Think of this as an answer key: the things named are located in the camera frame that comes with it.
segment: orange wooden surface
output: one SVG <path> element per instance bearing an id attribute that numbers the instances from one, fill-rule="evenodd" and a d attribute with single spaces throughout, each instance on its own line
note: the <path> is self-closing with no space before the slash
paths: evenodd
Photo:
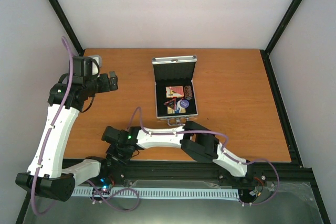
<path id="1" fill-rule="evenodd" d="M 142 108 L 146 127 L 168 127 L 155 115 L 151 58 L 197 55 L 194 87 L 198 117 L 195 121 L 212 131 L 227 134 L 230 138 L 228 149 L 240 157 L 290 162 L 259 50 L 86 49 L 85 56 L 89 55 L 102 57 L 102 73 L 116 72 L 119 90 L 97 94 L 92 108 L 79 114 L 70 133 L 65 157 L 105 157 L 109 145 L 101 140 L 101 136 L 106 126 L 126 128 L 137 106 Z M 133 125 L 139 125 L 139 116 Z M 192 160 L 182 150 L 159 147 L 141 151 L 136 159 Z"/>

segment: card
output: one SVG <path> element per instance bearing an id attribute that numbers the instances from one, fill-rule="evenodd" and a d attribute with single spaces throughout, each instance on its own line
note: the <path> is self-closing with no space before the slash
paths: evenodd
<path id="1" fill-rule="evenodd" d="M 181 98 L 184 97 L 183 86 L 166 87 L 167 98 Z"/>
<path id="2" fill-rule="evenodd" d="M 183 105 L 183 101 L 186 101 L 186 100 L 179 100 L 177 103 L 176 103 L 176 99 L 172 99 L 168 102 L 165 103 L 165 105 L 167 106 L 167 113 L 168 114 L 180 114 L 180 113 L 185 113 L 186 110 Z"/>

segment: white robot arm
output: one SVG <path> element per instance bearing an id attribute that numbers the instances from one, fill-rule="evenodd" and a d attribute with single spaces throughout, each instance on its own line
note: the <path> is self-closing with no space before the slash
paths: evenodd
<path id="1" fill-rule="evenodd" d="M 110 76 L 106 73 L 99 74 L 99 57 L 97 59 L 73 57 L 72 59 L 73 76 L 66 102 L 55 123 L 51 125 L 65 97 L 68 85 L 62 81 L 68 77 L 68 74 L 62 75 L 59 82 L 50 90 L 47 122 L 36 155 L 27 172 L 18 173 L 15 180 L 18 186 L 31 193 L 35 177 L 37 178 L 35 195 L 60 201 L 68 200 L 75 186 L 89 178 L 97 177 L 101 173 L 102 163 L 106 162 L 104 158 L 92 157 L 78 165 L 62 169 L 68 137 L 78 114 L 82 111 L 84 102 L 88 98 L 94 98 L 97 93 L 118 89 L 118 77 L 113 71 L 110 72 Z M 45 141 L 50 128 L 49 138 Z M 44 152 L 40 157 L 43 144 L 45 144 Z"/>
<path id="2" fill-rule="evenodd" d="M 167 133 L 167 132 L 183 132 L 184 126 L 180 126 L 177 128 L 172 128 L 172 129 L 148 129 L 144 128 L 147 132 L 150 133 Z M 137 135 L 137 146 L 143 148 L 143 149 L 148 149 L 152 147 L 173 147 L 173 148 L 181 148 L 182 147 L 182 142 L 183 142 L 183 137 L 184 134 L 174 134 L 174 135 L 153 135 L 153 134 L 147 134 L 143 130 L 139 130 L 138 135 Z M 215 164 L 221 166 L 222 168 L 228 170 L 232 176 L 235 177 L 245 177 L 246 172 L 247 172 L 247 165 L 244 164 L 239 164 L 231 159 L 229 159 L 227 156 L 225 156 L 222 151 L 222 144 L 218 142 L 216 146 L 216 154 L 217 158 L 212 159 L 212 162 Z M 234 159 L 245 163 L 246 159 L 240 158 L 236 155 L 234 155 L 232 152 L 226 150 L 226 153 L 233 157 Z"/>

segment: purple cable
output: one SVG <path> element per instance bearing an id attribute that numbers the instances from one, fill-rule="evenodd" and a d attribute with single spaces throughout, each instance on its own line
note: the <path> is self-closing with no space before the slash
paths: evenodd
<path id="1" fill-rule="evenodd" d="M 135 208 L 138 207 L 139 203 L 140 203 L 140 196 L 139 196 L 139 193 L 134 190 L 133 188 L 123 188 L 123 189 L 120 189 L 119 191 L 116 191 L 114 194 L 112 194 L 110 197 L 108 197 L 107 199 L 104 198 L 104 196 L 102 196 L 101 192 L 99 191 L 99 189 L 94 185 L 94 183 L 90 180 L 87 180 L 87 182 L 95 189 L 96 191 L 96 194 L 98 194 L 100 196 L 100 198 L 107 204 L 109 205 L 111 208 L 113 208 L 115 211 L 118 211 L 118 212 L 130 212 L 130 211 L 133 211 Z M 120 209 L 118 207 L 115 207 L 114 205 L 110 204 L 108 202 L 108 200 L 112 199 L 115 195 L 118 195 L 119 193 L 121 193 L 122 191 L 131 191 L 133 192 L 135 195 L 136 195 L 136 203 L 135 205 L 130 208 L 130 209 Z"/>
<path id="2" fill-rule="evenodd" d="M 69 73 L 69 82 L 68 82 L 68 86 L 67 86 L 67 90 L 64 94 L 64 97 L 63 97 L 63 100 L 61 102 L 61 104 L 59 105 L 59 108 L 55 114 L 55 117 L 54 119 L 52 120 L 51 122 L 51 126 L 54 126 L 58 116 L 60 115 L 61 113 L 61 110 L 68 98 L 68 95 L 69 95 L 69 92 L 70 92 L 70 88 L 71 88 L 71 83 L 72 83 L 72 74 L 74 72 L 74 67 L 73 67 L 73 60 L 72 60 L 72 57 L 75 55 L 72 51 L 71 51 L 71 48 L 70 48 L 70 45 L 69 45 L 69 42 L 68 40 L 63 36 L 62 37 L 62 42 L 63 42 L 63 45 L 66 47 L 66 49 L 68 50 L 68 53 L 69 53 L 69 62 L 70 62 L 70 73 Z M 41 147 L 41 151 L 40 151 L 40 155 L 38 157 L 38 161 L 37 161 L 37 164 L 38 165 L 41 165 L 42 163 L 42 160 L 43 160 L 43 154 L 44 154 L 44 151 L 46 149 L 46 146 L 47 146 L 47 142 L 48 142 L 48 139 L 49 139 L 49 136 L 50 136 L 50 133 L 51 133 L 51 130 L 53 128 L 49 128 L 47 133 L 46 133 L 46 136 L 43 140 L 43 144 L 42 144 L 42 147 Z M 37 216 L 42 216 L 44 214 L 46 214 L 52 207 L 53 205 L 55 204 L 55 201 L 51 203 L 51 205 L 46 209 L 44 210 L 43 212 L 39 212 L 36 208 L 36 203 L 35 203 L 35 190 L 36 190 L 36 182 L 37 182 L 37 178 L 38 178 L 38 173 L 40 171 L 40 168 L 37 167 L 36 168 L 36 171 L 35 171 L 35 175 L 34 175 L 34 178 L 33 178 L 33 184 L 31 185 L 32 187 L 32 191 L 30 193 L 30 201 L 31 201 L 31 205 L 32 205 L 32 209 L 33 209 L 33 212 L 35 215 Z"/>
<path id="3" fill-rule="evenodd" d="M 137 108 L 135 109 L 135 111 L 133 112 L 133 115 L 132 115 L 132 117 L 131 117 L 131 121 L 130 121 L 130 123 L 128 124 L 126 130 L 128 131 L 129 128 L 131 127 L 132 122 L 133 122 L 133 120 L 134 120 L 134 116 L 135 116 L 135 114 L 136 114 L 136 112 L 137 112 L 138 110 L 139 110 L 139 112 L 140 112 L 140 117 L 139 117 L 140 127 L 141 127 L 141 129 L 142 129 L 143 132 L 145 132 L 146 134 L 150 134 L 150 132 L 147 131 L 147 130 L 144 128 L 143 124 L 142 124 L 142 111 L 141 111 L 141 107 L 137 107 Z M 191 133 L 203 133 L 203 134 L 213 134 L 213 135 L 220 135 L 220 136 L 223 136 L 223 137 L 225 138 L 225 141 L 224 141 L 224 143 L 222 144 L 222 148 L 221 148 L 220 150 L 221 150 L 222 153 L 223 153 L 225 156 L 227 156 L 229 159 L 233 160 L 234 162 L 240 163 L 240 161 L 236 160 L 235 158 L 231 157 L 230 155 L 228 155 L 227 153 L 224 152 L 225 146 L 226 146 L 227 143 L 228 143 L 228 136 L 227 136 L 227 135 L 225 135 L 225 134 L 223 134 L 223 133 L 220 133 L 220 132 L 214 132 L 214 131 L 179 131 L 179 132 L 177 132 L 176 134 L 186 134 L 186 133 L 190 133 L 190 134 L 191 134 Z M 152 132 L 151 134 L 152 134 L 152 135 L 159 135 L 159 136 L 174 135 L 174 133 L 172 133 L 172 132 L 165 132 L 165 133 L 154 133 L 154 132 Z M 254 203 L 254 204 L 251 204 L 251 205 L 253 205 L 253 206 L 262 205 L 262 204 L 264 204 L 264 203 L 270 201 L 270 200 L 271 200 L 272 198 L 274 198 L 274 196 L 277 194 L 278 189 L 279 189 L 279 187 L 280 187 L 280 178 L 279 178 L 279 174 L 278 174 L 277 170 L 275 169 L 274 165 L 273 165 L 269 160 L 267 160 L 266 158 L 257 158 L 257 159 L 255 159 L 255 160 L 253 160 L 253 161 L 251 161 L 251 162 L 246 162 L 246 163 L 242 162 L 242 164 L 243 164 L 243 165 L 251 165 L 251 164 L 253 164 L 253 163 L 257 162 L 257 161 L 266 161 L 266 162 L 272 167 L 272 169 L 273 169 L 274 172 L 275 172 L 275 175 L 277 176 L 278 185 L 277 185 L 277 188 L 275 189 L 274 193 L 273 193 L 268 199 L 266 199 L 266 200 L 264 200 L 263 202 L 260 202 L 260 203 Z"/>
<path id="4" fill-rule="evenodd" d="M 149 131 L 147 131 L 147 130 L 144 128 L 143 124 L 142 124 L 142 110 L 141 110 L 141 107 L 137 107 L 137 108 L 135 109 L 135 111 L 133 112 L 133 115 L 132 115 L 132 117 L 131 117 L 130 123 L 128 124 L 128 126 L 127 126 L 127 128 L 126 128 L 127 131 L 128 131 L 128 129 L 131 127 L 132 122 L 133 122 L 133 120 L 134 120 L 134 116 L 135 116 L 135 114 L 136 114 L 137 111 L 139 111 L 139 113 L 140 113 L 140 117 L 139 117 L 140 127 L 141 127 L 141 129 L 142 129 L 142 131 L 143 131 L 144 133 L 146 133 L 146 134 L 152 134 L 152 135 L 155 135 L 155 136 L 169 136 L 169 135 L 174 135 L 173 132 L 155 133 L 155 132 L 149 132 Z M 215 132 L 215 131 L 201 131 L 201 130 L 199 130 L 199 131 L 178 131 L 178 132 L 176 132 L 177 135 L 179 135 L 179 134 L 194 134 L 194 133 L 213 134 L 213 135 L 219 135 L 219 136 L 222 136 L 222 137 L 225 138 L 225 141 L 224 141 L 224 143 L 223 143 L 223 146 L 226 146 L 227 143 L 228 143 L 228 141 L 229 141 L 229 138 L 228 138 L 227 135 L 225 135 L 225 134 L 223 134 L 223 133 L 220 133 L 220 132 Z"/>

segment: purple wire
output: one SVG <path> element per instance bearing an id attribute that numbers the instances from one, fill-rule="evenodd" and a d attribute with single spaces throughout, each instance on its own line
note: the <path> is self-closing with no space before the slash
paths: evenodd
<path id="1" fill-rule="evenodd" d="M 152 135 L 155 135 L 155 136 L 169 136 L 169 135 L 174 135 L 173 132 L 162 132 L 162 133 L 158 133 L 158 132 L 149 132 L 147 131 L 144 126 L 143 126 L 143 123 L 142 123 L 142 110 L 141 110 L 141 107 L 137 107 L 135 109 L 135 111 L 133 112 L 133 115 L 131 117 L 131 120 L 130 120 L 130 123 L 128 124 L 126 130 L 128 131 L 129 128 L 131 127 L 132 125 L 132 122 L 134 120 L 134 116 L 136 114 L 136 112 L 139 111 L 140 113 L 140 117 L 139 117 L 139 121 L 140 121 L 140 127 L 142 129 L 142 131 L 146 134 L 152 134 Z M 178 131 L 176 132 L 177 135 L 179 134 L 194 134 L 194 133 L 203 133 L 203 134 L 213 134 L 213 135 L 219 135 L 219 136 L 222 136 L 225 138 L 225 141 L 223 143 L 223 146 L 226 146 L 228 141 L 229 141 L 229 137 L 221 132 L 215 132 L 215 131 L 202 131 L 202 130 L 197 130 L 197 131 Z"/>
<path id="2" fill-rule="evenodd" d="M 62 43 L 63 45 L 66 47 L 66 49 L 68 50 L 68 53 L 69 53 L 69 62 L 70 62 L 70 73 L 69 73 L 69 82 L 68 82 L 68 86 L 67 86 L 67 90 L 64 94 L 64 97 L 63 97 L 63 100 L 61 101 L 61 104 L 59 105 L 59 108 L 55 114 L 55 117 L 54 119 L 52 120 L 51 122 L 51 126 L 54 126 L 58 116 L 60 115 L 61 113 L 61 110 L 68 98 L 68 95 L 69 95 L 69 92 L 70 92 L 70 88 L 71 88 L 71 83 L 72 83 L 72 74 L 74 72 L 74 67 L 73 67 L 73 60 L 72 60 L 72 57 L 75 55 L 72 51 L 71 51 L 71 48 L 70 48 L 70 45 L 69 45 L 69 42 L 68 40 L 63 36 L 62 37 Z M 42 143 L 42 147 L 41 147 L 41 151 L 40 151 L 40 155 L 39 155 L 39 158 L 38 158 L 38 161 L 37 161 L 37 164 L 40 165 L 42 163 L 42 160 L 43 160 L 43 154 L 44 154 L 44 151 L 46 149 L 46 146 L 47 146 L 47 142 L 48 142 L 48 139 L 49 139 L 49 136 L 50 136 L 50 133 L 51 133 L 51 130 L 53 128 L 49 128 L 47 133 L 46 133 L 46 136 L 43 140 L 43 143 Z M 30 201 L 31 201 L 31 205 L 32 205 L 32 209 L 33 209 L 33 212 L 35 215 L 37 216 L 42 216 L 44 214 L 46 214 L 55 204 L 55 201 L 51 203 L 51 205 L 46 209 L 44 210 L 43 212 L 39 212 L 36 208 L 36 202 L 35 202 L 35 191 L 36 191 L 36 182 L 37 182 L 37 178 L 38 178 L 38 173 L 40 171 L 40 168 L 37 167 L 36 168 L 36 171 L 35 171 L 35 175 L 34 175 L 34 178 L 33 178 L 33 184 L 31 185 L 32 187 L 32 191 L 30 193 Z"/>
<path id="3" fill-rule="evenodd" d="M 133 115 L 132 115 L 132 117 L 131 117 L 130 123 L 128 124 L 128 126 L 127 126 L 127 128 L 126 128 L 127 131 L 128 131 L 129 128 L 131 127 L 132 122 L 133 122 L 134 117 L 135 117 L 135 114 L 136 114 L 136 112 L 137 112 L 138 110 L 139 110 L 139 113 L 140 113 L 140 117 L 139 117 L 140 127 L 141 127 L 141 129 L 142 129 L 143 132 L 145 132 L 146 134 L 159 135 L 159 136 L 174 135 L 173 132 L 165 132 L 165 133 L 154 133 L 154 132 L 152 132 L 152 133 L 150 133 L 149 131 L 147 131 L 147 130 L 144 128 L 143 124 L 142 124 L 142 111 L 141 111 L 141 107 L 137 107 L 137 108 L 135 109 L 135 111 L 133 112 Z M 230 155 L 228 155 L 227 153 L 224 152 L 225 146 L 226 146 L 227 143 L 228 143 L 228 136 L 227 136 L 227 135 L 225 135 L 225 134 L 223 134 L 223 133 L 220 133 L 220 132 L 214 132 L 214 131 L 179 131 L 179 132 L 177 132 L 176 134 L 186 134 L 186 133 L 190 133 L 190 134 L 192 134 L 192 133 L 203 133 L 203 134 L 213 134 L 213 135 L 220 135 L 220 136 L 223 136 L 223 137 L 225 138 L 225 141 L 224 141 L 224 143 L 222 144 L 222 148 L 221 148 L 220 150 L 222 151 L 222 153 L 223 153 L 225 156 L 227 156 L 227 157 L 228 157 L 229 159 L 231 159 L 232 161 L 237 162 L 237 163 L 240 163 L 239 160 L 236 160 L 235 158 L 231 157 Z M 272 169 L 273 169 L 274 172 L 275 172 L 275 175 L 277 176 L 278 185 L 277 185 L 277 188 L 275 189 L 274 193 L 273 193 L 268 199 L 266 199 L 266 200 L 264 200 L 263 202 L 260 202 L 260 203 L 254 203 L 254 204 L 252 204 L 253 206 L 262 205 L 262 204 L 264 204 L 264 203 L 270 201 L 270 200 L 271 200 L 272 198 L 274 198 L 274 196 L 277 194 L 278 189 L 279 189 L 279 187 L 280 187 L 280 178 L 279 178 L 279 174 L 278 174 L 276 168 L 274 167 L 274 165 L 273 165 L 268 159 L 266 159 L 266 158 L 257 158 L 257 159 L 255 159 L 255 160 L 253 160 L 253 161 L 251 161 L 251 162 L 246 162 L 246 163 L 242 162 L 242 164 L 243 164 L 243 165 L 251 165 L 251 164 L 253 164 L 253 163 L 255 163 L 255 162 L 258 162 L 258 161 L 266 161 L 266 162 L 272 167 Z"/>
<path id="4" fill-rule="evenodd" d="M 123 188 L 123 189 L 120 189 L 119 191 L 116 191 L 114 194 L 112 194 L 110 197 L 108 197 L 107 199 L 104 198 L 104 196 L 102 196 L 101 192 L 99 191 L 99 189 L 94 185 L 94 183 L 90 180 L 87 180 L 87 182 L 95 189 L 96 191 L 96 194 L 98 194 L 100 196 L 100 198 L 107 204 L 109 205 L 111 208 L 113 208 L 115 211 L 118 211 L 118 212 L 130 212 L 130 211 L 133 211 L 135 208 L 138 207 L 139 203 L 140 203 L 140 196 L 139 196 L 139 193 L 134 190 L 133 188 Z M 114 205 L 110 204 L 108 202 L 108 200 L 112 199 L 115 195 L 118 195 L 119 193 L 121 193 L 122 191 L 131 191 L 133 192 L 135 195 L 136 195 L 136 203 L 135 205 L 130 208 L 130 209 L 120 209 L 118 207 L 115 207 Z"/>

